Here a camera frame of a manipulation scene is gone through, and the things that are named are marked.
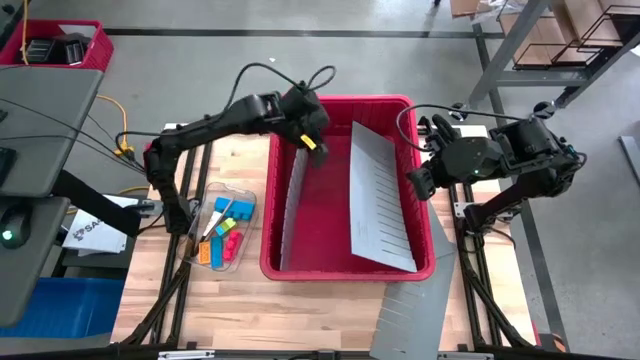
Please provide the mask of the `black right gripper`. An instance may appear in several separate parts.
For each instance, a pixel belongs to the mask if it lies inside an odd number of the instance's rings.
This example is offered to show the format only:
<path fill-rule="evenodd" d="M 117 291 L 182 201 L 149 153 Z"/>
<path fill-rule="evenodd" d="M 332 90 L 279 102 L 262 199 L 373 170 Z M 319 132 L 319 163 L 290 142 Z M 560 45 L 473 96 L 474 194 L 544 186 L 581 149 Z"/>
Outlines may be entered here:
<path fill-rule="evenodd" d="M 461 137 L 441 115 L 427 121 L 431 157 L 422 163 L 435 187 L 503 178 L 504 152 L 487 137 Z"/>

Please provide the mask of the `long grey slotted divider panel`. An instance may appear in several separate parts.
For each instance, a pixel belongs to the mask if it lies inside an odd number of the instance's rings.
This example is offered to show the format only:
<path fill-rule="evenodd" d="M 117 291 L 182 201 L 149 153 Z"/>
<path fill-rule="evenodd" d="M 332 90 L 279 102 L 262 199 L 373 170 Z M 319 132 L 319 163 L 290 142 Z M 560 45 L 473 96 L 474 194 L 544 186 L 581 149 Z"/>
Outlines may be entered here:
<path fill-rule="evenodd" d="M 349 210 L 352 254 L 417 271 L 401 208 L 395 146 L 357 122 L 351 132 Z"/>
<path fill-rule="evenodd" d="M 298 149 L 295 153 L 292 164 L 283 221 L 280 258 L 281 271 L 287 271 L 290 263 L 297 209 L 307 168 L 308 157 L 309 155 L 306 150 Z"/>

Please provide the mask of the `large red plastic bin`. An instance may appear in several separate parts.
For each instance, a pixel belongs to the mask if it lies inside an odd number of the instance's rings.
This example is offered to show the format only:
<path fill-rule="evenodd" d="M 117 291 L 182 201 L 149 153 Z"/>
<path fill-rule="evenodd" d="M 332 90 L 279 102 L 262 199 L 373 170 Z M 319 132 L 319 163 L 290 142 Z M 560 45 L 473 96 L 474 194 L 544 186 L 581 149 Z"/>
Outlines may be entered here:
<path fill-rule="evenodd" d="M 407 173 L 421 164 L 412 101 L 404 95 L 344 95 L 321 99 L 330 125 L 323 138 L 326 162 L 308 166 L 293 221 L 288 265 L 282 265 L 286 198 L 296 149 L 270 139 L 260 267 L 274 281 L 422 281 L 436 268 L 429 215 Z M 349 157 L 354 123 L 395 146 L 400 209 L 417 269 L 407 272 L 352 254 L 349 219 Z"/>

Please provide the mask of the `long blue toy brick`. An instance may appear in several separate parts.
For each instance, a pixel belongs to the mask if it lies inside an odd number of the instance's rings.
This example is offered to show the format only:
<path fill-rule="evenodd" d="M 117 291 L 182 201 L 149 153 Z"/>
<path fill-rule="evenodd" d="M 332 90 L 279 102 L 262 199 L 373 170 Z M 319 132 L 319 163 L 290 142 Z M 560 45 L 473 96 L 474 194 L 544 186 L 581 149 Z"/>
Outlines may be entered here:
<path fill-rule="evenodd" d="M 214 210 L 234 220 L 249 221 L 254 213 L 255 204 L 241 200 L 218 197 L 214 202 Z"/>

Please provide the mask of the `white printed tag card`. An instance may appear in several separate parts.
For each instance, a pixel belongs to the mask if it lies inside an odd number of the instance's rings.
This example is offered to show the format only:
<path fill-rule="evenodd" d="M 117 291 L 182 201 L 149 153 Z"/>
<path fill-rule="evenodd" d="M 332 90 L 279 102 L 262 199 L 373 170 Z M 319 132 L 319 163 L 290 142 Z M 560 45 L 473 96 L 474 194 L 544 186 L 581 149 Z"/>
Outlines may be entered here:
<path fill-rule="evenodd" d="M 214 211 L 204 228 L 202 237 L 207 238 L 222 218 L 223 218 L 223 214 L 221 212 Z"/>

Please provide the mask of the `cardboard boxes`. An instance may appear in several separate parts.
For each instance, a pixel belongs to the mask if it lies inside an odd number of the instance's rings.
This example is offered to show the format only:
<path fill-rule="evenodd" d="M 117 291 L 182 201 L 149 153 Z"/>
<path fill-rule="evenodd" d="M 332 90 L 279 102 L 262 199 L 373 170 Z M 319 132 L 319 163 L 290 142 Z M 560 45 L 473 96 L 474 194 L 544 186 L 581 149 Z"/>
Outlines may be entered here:
<path fill-rule="evenodd" d="M 528 0 L 450 0 L 454 17 L 495 19 L 507 34 Z M 640 25 L 640 0 L 551 0 L 513 56 L 515 68 L 586 66 Z"/>

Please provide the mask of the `grey metal bar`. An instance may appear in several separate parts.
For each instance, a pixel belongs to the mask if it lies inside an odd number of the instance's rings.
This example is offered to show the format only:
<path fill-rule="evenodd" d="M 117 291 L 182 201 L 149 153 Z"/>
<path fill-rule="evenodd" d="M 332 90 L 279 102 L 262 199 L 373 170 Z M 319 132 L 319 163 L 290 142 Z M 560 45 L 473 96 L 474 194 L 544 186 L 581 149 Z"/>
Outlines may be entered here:
<path fill-rule="evenodd" d="M 620 136 L 618 141 L 640 187 L 640 145 L 633 136 Z"/>

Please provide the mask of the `black bar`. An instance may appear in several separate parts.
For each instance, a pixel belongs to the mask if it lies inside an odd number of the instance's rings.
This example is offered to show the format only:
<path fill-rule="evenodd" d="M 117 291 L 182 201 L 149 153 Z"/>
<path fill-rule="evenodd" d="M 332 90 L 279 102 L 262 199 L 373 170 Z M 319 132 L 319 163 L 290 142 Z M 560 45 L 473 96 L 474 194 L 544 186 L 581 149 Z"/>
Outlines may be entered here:
<path fill-rule="evenodd" d="M 141 222 L 137 212 L 112 202 L 66 170 L 60 171 L 51 193 L 69 199 L 80 210 L 97 217 L 127 236 L 137 237 Z"/>

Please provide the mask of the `white printed paper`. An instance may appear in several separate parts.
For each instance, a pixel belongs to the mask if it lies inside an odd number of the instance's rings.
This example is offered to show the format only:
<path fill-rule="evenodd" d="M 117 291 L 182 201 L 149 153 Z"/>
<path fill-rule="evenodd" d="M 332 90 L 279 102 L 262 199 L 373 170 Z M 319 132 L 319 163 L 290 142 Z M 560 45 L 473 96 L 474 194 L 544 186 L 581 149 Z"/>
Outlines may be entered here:
<path fill-rule="evenodd" d="M 63 248 L 82 254 L 113 253 L 125 250 L 128 236 L 103 220 L 78 210 L 62 243 Z"/>

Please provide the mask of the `small red crate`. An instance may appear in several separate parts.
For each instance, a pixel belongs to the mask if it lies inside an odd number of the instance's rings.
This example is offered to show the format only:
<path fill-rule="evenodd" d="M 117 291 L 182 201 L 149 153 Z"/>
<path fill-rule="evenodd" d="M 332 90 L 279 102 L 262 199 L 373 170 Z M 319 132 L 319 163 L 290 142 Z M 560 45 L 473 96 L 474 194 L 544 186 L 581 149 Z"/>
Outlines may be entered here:
<path fill-rule="evenodd" d="M 19 58 L 22 45 L 22 30 L 26 27 L 28 37 L 52 38 L 58 35 L 70 35 L 79 32 L 88 35 L 90 41 L 83 60 L 77 65 L 66 64 L 34 64 L 34 67 L 93 69 L 106 72 L 114 53 L 114 45 L 104 31 L 101 22 L 96 20 L 54 20 L 33 19 L 20 20 L 15 30 L 8 36 L 0 49 L 0 65 L 23 66 Z"/>

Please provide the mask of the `black electronic box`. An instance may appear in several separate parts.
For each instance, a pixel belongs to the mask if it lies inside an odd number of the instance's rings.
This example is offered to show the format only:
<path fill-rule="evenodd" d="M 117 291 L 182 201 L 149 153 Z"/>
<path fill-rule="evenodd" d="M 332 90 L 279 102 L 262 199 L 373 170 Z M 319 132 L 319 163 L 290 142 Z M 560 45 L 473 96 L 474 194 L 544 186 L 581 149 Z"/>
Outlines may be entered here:
<path fill-rule="evenodd" d="M 54 46 L 53 39 L 31 39 L 26 45 L 23 59 L 29 64 L 48 63 L 52 58 Z"/>
<path fill-rule="evenodd" d="M 80 33 L 64 34 L 54 38 L 54 60 L 57 64 L 78 65 L 88 51 L 91 39 Z"/>

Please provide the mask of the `grey desk top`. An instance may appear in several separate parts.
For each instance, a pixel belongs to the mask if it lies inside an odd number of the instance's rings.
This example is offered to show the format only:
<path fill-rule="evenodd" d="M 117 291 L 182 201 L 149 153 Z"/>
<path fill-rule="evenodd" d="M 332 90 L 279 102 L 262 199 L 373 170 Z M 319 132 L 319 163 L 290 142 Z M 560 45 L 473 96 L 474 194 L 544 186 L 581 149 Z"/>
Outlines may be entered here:
<path fill-rule="evenodd" d="M 45 197 L 62 170 L 93 104 L 99 70 L 0 67 L 0 147 L 17 159 L 0 196 Z"/>

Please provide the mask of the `blue plastic bin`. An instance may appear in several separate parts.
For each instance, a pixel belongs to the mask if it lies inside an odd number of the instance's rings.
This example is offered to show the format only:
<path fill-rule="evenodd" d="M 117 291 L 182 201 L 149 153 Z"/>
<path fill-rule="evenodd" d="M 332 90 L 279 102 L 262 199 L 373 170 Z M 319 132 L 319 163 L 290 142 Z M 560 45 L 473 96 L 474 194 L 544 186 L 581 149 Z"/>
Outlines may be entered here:
<path fill-rule="evenodd" d="M 0 327 L 0 337 L 84 338 L 110 333 L 124 281 L 103 278 L 40 278 L 22 319 Z"/>

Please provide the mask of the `grey mouse platform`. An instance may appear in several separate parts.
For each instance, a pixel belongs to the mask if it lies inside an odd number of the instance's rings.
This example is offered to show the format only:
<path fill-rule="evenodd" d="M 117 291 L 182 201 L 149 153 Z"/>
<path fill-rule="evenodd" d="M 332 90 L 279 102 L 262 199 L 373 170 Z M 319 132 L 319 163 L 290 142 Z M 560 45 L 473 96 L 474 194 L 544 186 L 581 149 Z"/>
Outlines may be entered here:
<path fill-rule="evenodd" d="M 0 327 L 11 327 L 22 318 L 69 207 L 60 197 L 0 197 L 0 216 L 18 204 L 32 208 L 31 231 L 17 249 L 0 243 Z"/>

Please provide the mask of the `grey metal cart frame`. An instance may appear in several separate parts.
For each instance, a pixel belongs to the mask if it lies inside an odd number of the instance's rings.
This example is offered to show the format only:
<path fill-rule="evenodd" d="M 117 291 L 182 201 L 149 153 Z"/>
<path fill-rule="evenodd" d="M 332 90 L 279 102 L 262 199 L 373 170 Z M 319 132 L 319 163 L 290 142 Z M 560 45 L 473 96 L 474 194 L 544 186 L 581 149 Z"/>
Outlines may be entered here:
<path fill-rule="evenodd" d="M 586 66 L 518 70 L 513 65 L 514 53 L 542 12 L 549 8 L 550 2 L 551 0 L 528 0 L 516 20 L 515 29 L 507 34 L 493 18 L 483 22 L 474 21 L 473 30 L 483 74 L 471 91 L 468 104 L 475 105 L 486 97 L 496 102 L 499 88 L 560 87 L 562 92 L 555 104 L 564 108 L 604 75 L 622 55 L 640 45 L 640 25 L 636 25 L 635 35 L 621 48 L 603 51 Z"/>

